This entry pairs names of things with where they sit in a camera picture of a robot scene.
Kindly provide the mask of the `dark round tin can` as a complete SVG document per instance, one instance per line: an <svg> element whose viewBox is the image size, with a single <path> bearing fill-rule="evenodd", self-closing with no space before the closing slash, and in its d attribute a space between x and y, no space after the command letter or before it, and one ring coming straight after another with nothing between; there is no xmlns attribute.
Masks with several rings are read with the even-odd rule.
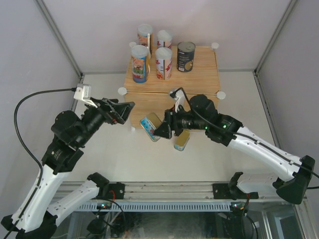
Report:
<svg viewBox="0 0 319 239"><path fill-rule="evenodd" d="M193 69L195 44L190 41L183 41L177 45L177 70L190 72Z"/></svg>

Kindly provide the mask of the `white lid can colourful label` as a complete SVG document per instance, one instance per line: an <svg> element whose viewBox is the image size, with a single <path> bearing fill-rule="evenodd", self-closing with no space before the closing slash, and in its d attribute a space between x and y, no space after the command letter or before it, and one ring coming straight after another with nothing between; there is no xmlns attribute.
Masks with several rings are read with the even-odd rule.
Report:
<svg viewBox="0 0 319 239"><path fill-rule="evenodd" d="M131 48L132 77L136 83L145 83L150 72L149 50L146 46L135 45Z"/></svg>

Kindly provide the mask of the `white lid can red label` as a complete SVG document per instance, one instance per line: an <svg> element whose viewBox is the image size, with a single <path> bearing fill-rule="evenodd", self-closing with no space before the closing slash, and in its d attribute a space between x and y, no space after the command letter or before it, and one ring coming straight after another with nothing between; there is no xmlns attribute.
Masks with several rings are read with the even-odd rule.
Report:
<svg viewBox="0 0 319 239"><path fill-rule="evenodd" d="M160 30L157 33L157 47L166 47L171 49L172 47L172 33L168 30Z"/></svg>

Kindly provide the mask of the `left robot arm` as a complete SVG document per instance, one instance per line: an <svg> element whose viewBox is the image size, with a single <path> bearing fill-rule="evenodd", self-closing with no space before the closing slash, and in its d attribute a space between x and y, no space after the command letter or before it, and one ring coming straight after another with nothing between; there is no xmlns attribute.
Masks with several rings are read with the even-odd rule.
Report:
<svg viewBox="0 0 319 239"><path fill-rule="evenodd" d="M51 127L54 133L42 160L35 184L19 209L3 217L1 224L18 239L49 239L57 227L72 212L90 199L105 200L109 194L109 180L93 173L68 196L52 203L58 188L69 176L84 154L82 149L104 124L124 124L134 102L120 103L117 99L94 99L94 106L79 117L73 111L60 113Z"/></svg>

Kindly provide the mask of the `wooden cube shelf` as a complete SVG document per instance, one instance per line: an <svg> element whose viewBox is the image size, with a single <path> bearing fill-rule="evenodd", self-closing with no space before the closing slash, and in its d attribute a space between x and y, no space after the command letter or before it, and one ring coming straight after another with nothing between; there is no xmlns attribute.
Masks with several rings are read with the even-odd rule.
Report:
<svg viewBox="0 0 319 239"><path fill-rule="evenodd" d="M128 63L124 87L126 102L135 102L129 120L133 127L140 128L140 120L149 113L155 113L161 120L164 111L174 106L175 100L169 96L173 89L182 87L188 98L204 94L218 107L217 93L220 91L219 72L217 69L216 53L208 46L195 49L194 67L190 72L181 72L176 68L177 47L172 47L172 74L168 80L158 79L156 76L156 61L150 60L148 80L145 83L133 81L132 63Z"/></svg>

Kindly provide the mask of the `tall can with spoon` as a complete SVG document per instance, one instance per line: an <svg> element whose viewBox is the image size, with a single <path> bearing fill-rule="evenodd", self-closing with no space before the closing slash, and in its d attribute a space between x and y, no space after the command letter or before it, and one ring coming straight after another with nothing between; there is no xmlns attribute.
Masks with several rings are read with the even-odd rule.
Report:
<svg viewBox="0 0 319 239"><path fill-rule="evenodd" d="M141 24L137 28L139 45L147 47L152 56L153 50L153 27L149 24Z"/></svg>

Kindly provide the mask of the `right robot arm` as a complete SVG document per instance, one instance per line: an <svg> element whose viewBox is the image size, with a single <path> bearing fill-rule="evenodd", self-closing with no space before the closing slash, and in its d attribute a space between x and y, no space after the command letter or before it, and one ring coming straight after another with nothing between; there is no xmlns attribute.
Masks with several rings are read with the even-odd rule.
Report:
<svg viewBox="0 0 319 239"><path fill-rule="evenodd" d="M246 198L251 194L275 192L281 199L299 205L313 175L315 160L306 155L291 155L255 135L242 122L220 114L214 102L205 95L187 99L190 106L175 104L164 112L164 119L154 135L170 139L185 129L203 130L213 142L237 149L269 166L274 174L245 174L236 172L228 183L232 199Z"/></svg>

